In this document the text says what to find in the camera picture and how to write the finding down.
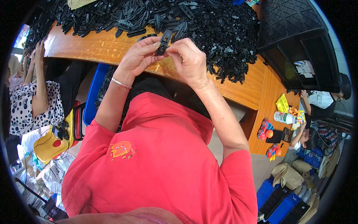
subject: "woman in polka dot shirt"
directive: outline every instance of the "woman in polka dot shirt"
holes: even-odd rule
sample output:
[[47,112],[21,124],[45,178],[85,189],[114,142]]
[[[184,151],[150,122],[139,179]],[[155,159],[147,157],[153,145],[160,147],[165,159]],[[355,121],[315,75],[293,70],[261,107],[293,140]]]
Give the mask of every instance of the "woman in polka dot shirt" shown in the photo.
[[73,61],[63,75],[49,81],[44,72],[44,41],[37,43],[35,52],[37,83],[25,81],[10,92],[12,135],[23,135],[63,121],[71,112],[79,85],[86,75],[87,62]]

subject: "hand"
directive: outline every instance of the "hand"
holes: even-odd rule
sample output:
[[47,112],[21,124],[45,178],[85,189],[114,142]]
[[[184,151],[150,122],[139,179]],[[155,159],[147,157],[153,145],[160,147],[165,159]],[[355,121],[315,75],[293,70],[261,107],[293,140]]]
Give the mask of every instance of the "hand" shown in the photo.
[[24,57],[24,63],[23,63],[24,69],[27,67],[27,62],[28,62],[28,56],[26,55]]
[[307,122],[303,120],[301,123],[301,127],[300,127],[301,132],[303,132],[305,130],[306,124],[307,124]]
[[27,57],[27,55],[29,54],[29,49],[28,48],[25,48],[24,51],[23,51],[23,55],[21,57],[21,62],[23,62],[24,58]]
[[36,52],[34,52],[32,57],[30,58],[30,66],[35,64],[35,55],[36,55]]
[[162,60],[165,56],[156,56],[161,37],[148,37],[135,43],[124,55],[116,71],[124,72],[135,78],[151,63]]
[[301,98],[307,97],[306,93],[307,93],[306,90],[301,90],[300,97],[301,97]]
[[192,89],[201,89],[209,83],[206,75],[206,54],[189,38],[176,41],[166,52],[173,58],[180,77]]
[[45,55],[45,47],[44,47],[45,40],[42,40],[41,42],[38,42],[36,44],[35,49],[35,63],[43,62],[44,61],[44,55]]

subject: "red shirt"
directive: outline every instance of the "red shirt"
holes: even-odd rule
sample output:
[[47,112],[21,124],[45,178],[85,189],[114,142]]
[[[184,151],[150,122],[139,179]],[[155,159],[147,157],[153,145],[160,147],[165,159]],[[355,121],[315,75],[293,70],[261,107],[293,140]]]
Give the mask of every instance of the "red shirt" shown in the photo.
[[68,216],[158,207],[182,221],[257,223],[250,153],[219,167],[212,132],[206,117],[149,92],[131,101],[120,133],[93,120],[63,179]]

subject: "wooden table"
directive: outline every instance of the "wooden table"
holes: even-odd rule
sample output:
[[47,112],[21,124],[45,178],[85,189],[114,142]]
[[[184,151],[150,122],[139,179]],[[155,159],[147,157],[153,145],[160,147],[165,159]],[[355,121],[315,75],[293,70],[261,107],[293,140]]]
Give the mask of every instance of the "wooden table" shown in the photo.
[[[260,6],[255,6],[254,9],[259,15]],[[152,28],[146,27],[146,29],[147,33],[145,35],[154,33]],[[118,65],[127,50],[142,35],[128,38],[126,32],[124,32],[119,38],[115,38],[116,30],[116,28],[113,28],[108,32],[102,31],[98,34],[91,32],[86,37],[81,38],[77,35],[72,36],[73,30],[64,35],[62,29],[54,25],[45,42],[45,56]],[[286,92],[286,89],[278,75],[270,66],[265,66],[263,61],[263,58],[258,56],[255,64],[248,65],[248,74],[245,75],[245,81],[242,85],[232,83],[229,80],[226,80],[224,84],[220,84],[220,80],[216,80],[214,75],[208,73],[208,77],[213,80],[222,96],[249,109],[247,118],[241,125],[249,141],[251,153],[255,154],[265,154],[272,145],[264,140],[259,140],[256,136],[264,118],[270,119],[275,129],[290,128],[290,125],[273,121],[273,114],[276,111],[275,102]],[[150,65],[146,72],[182,82],[170,57]],[[286,94],[286,97],[289,105],[298,108],[298,96],[294,96],[291,92]],[[281,148],[282,156],[286,154],[287,149],[288,143],[284,143]]]

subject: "polka dot shirt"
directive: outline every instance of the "polka dot shirt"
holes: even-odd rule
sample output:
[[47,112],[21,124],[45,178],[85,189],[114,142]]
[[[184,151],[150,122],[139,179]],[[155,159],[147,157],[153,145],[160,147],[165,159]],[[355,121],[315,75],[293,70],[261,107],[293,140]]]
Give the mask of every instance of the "polka dot shirt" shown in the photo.
[[47,81],[48,109],[32,117],[32,96],[36,95],[36,84],[17,86],[10,92],[11,124],[10,134],[23,135],[47,125],[56,125],[65,119],[60,98],[60,84]]

